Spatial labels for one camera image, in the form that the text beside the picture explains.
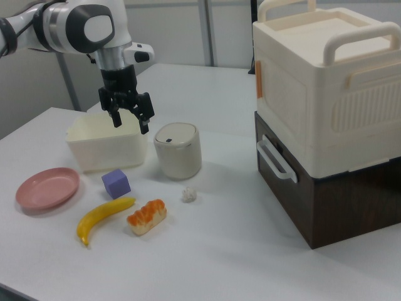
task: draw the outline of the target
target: toy banana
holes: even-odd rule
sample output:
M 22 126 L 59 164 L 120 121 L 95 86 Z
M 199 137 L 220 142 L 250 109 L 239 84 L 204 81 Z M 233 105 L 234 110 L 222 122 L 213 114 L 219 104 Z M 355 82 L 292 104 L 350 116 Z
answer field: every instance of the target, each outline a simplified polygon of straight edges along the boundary
M 96 207 L 95 209 L 89 211 L 81 219 L 80 223 L 76 227 L 76 234 L 81 239 L 83 244 L 88 246 L 88 235 L 93 226 L 112 214 L 128 209 L 134 203 L 135 198 L 119 198 Z

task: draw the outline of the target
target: toy bread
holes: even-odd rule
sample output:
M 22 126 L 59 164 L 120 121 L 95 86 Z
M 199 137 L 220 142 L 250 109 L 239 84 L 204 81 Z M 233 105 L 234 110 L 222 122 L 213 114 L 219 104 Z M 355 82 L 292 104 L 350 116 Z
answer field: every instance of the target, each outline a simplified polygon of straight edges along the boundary
M 159 224 L 166 216 L 167 210 L 164 202 L 161 199 L 155 199 L 127 217 L 127 222 L 136 235 L 143 235 Z

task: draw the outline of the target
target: small white crumpled object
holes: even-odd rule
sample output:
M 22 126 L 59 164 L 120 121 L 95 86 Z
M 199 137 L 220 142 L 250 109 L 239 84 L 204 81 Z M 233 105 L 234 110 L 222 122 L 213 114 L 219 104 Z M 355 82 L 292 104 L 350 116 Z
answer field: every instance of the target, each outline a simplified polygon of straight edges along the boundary
M 187 187 L 182 191 L 182 201 L 184 203 L 190 203 L 196 200 L 196 190 L 191 187 Z

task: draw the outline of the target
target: white storage box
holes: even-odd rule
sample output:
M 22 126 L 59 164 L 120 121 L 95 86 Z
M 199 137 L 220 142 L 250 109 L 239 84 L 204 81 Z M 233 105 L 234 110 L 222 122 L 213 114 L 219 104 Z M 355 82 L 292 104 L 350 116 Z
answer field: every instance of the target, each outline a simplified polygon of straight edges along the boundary
M 66 141 L 84 172 L 137 166 L 145 160 L 147 136 L 138 119 L 119 110 L 122 125 L 114 128 L 107 112 L 78 117 L 68 129 Z
M 258 114 L 314 178 L 400 157 L 400 27 L 312 0 L 266 20 L 295 2 L 253 25 Z

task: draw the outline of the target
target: orange label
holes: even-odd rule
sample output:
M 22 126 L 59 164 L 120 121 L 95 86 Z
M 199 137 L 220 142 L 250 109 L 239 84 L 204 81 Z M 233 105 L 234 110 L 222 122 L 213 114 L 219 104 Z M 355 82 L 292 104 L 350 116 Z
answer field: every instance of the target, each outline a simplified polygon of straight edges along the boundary
M 261 61 L 255 61 L 255 75 L 256 75 L 256 97 L 259 99 L 263 97 Z

